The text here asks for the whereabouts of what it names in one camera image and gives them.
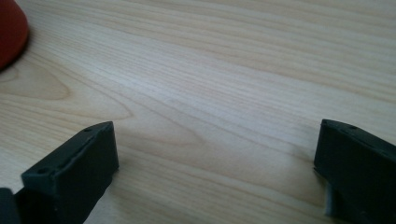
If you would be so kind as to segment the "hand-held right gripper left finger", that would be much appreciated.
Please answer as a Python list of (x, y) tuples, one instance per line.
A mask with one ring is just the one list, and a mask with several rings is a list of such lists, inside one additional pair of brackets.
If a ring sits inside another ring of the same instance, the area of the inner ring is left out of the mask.
[(78, 132), (21, 174), (22, 223), (83, 224), (118, 169), (111, 121)]

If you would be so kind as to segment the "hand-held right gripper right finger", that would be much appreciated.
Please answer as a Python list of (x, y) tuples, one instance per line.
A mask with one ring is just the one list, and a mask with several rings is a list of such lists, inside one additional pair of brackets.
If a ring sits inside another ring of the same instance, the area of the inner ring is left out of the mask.
[(328, 216), (353, 224), (396, 224), (396, 146), (325, 119), (314, 169), (328, 183)]

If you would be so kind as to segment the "red rounded object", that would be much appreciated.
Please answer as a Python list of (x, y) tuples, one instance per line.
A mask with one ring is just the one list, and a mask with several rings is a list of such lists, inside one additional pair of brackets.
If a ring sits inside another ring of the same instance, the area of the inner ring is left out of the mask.
[(23, 51), (29, 35), (25, 13), (15, 0), (0, 0), (0, 70)]

